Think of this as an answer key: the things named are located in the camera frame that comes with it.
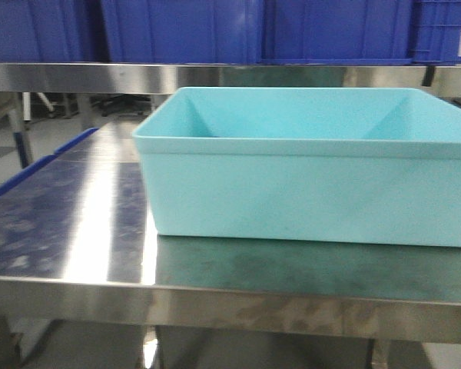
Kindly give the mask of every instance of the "stainless steel table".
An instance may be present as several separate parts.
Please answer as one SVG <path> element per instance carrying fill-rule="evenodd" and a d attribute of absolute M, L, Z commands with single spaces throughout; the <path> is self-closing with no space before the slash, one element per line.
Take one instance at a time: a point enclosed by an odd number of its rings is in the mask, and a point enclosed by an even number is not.
<path fill-rule="evenodd" d="M 461 344 L 461 248 L 158 235 L 137 121 L 0 199 L 0 316 Z"/>

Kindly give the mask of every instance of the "plastic tub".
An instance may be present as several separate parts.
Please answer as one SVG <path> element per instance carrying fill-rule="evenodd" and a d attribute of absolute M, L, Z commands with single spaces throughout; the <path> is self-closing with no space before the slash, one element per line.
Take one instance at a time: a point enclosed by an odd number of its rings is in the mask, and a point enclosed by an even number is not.
<path fill-rule="evenodd" d="M 265 0 L 264 61 L 405 65 L 412 0 Z"/>
<path fill-rule="evenodd" d="M 461 63 L 461 0 L 416 0 L 413 8 L 413 60 Z"/>
<path fill-rule="evenodd" d="M 90 0 L 0 0 L 0 62 L 107 58 L 101 9 Z"/>
<path fill-rule="evenodd" d="M 461 247 L 461 109 L 416 89 L 182 88 L 134 139 L 161 234 Z"/>
<path fill-rule="evenodd" d="M 255 64 L 263 0 L 102 0 L 113 62 Z"/>

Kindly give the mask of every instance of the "blue crate handle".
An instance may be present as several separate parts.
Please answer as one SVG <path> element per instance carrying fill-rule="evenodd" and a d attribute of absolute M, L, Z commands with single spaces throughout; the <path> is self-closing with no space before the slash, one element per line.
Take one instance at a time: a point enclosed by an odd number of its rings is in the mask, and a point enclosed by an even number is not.
<path fill-rule="evenodd" d="M 85 140 L 88 136 L 92 135 L 94 132 L 96 132 L 99 128 L 89 128 L 89 129 L 86 129 L 85 131 L 83 131 L 81 134 L 79 134 L 78 136 L 75 136 L 73 139 L 71 139 L 70 141 L 64 143 L 62 146 L 60 146 L 59 148 L 57 148 L 55 150 L 55 155 L 61 155 L 63 154 L 64 152 L 70 150 L 71 148 L 73 148 L 74 146 L 76 146 L 76 144 L 78 144 L 79 142 Z"/>
<path fill-rule="evenodd" d="M 12 190 L 19 183 L 24 181 L 26 178 L 31 177 L 36 171 L 46 166 L 48 163 L 54 161 L 57 155 L 46 155 L 43 158 L 35 161 L 33 164 L 22 169 L 19 173 L 10 177 L 7 181 L 0 185 L 0 197 Z"/>

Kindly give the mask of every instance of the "stainless steel shelf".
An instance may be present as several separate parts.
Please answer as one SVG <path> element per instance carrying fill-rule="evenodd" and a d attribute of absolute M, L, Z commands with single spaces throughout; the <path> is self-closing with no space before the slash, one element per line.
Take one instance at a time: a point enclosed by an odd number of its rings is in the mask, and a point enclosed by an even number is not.
<path fill-rule="evenodd" d="M 461 248 L 158 235 L 138 122 L 0 199 L 0 315 L 461 344 Z"/>
<path fill-rule="evenodd" d="M 461 97 L 461 65 L 0 63 L 0 91 L 171 94 L 185 86 L 408 87 L 423 88 L 437 96 Z"/>

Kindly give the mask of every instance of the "floor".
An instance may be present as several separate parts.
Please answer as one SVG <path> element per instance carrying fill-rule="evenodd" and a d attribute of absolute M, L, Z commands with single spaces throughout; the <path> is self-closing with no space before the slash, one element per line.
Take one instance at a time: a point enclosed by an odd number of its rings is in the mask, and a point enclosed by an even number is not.
<path fill-rule="evenodd" d="M 116 116 L 102 117 L 95 110 L 94 126 L 101 127 Z M 28 133 L 34 158 L 51 154 L 80 132 L 78 115 L 71 119 L 33 118 Z M 4 118 L 0 121 L 0 184 L 19 170 L 12 133 Z M 28 358 L 26 368 L 133 368 L 140 358 L 144 336 L 140 327 L 112 324 L 17 318 L 11 320 L 11 325 L 14 331 L 24 333 L 22 353 Z M 424 344 L 424 348 L 434 369 L 461 369 L 461 345 Z"/>

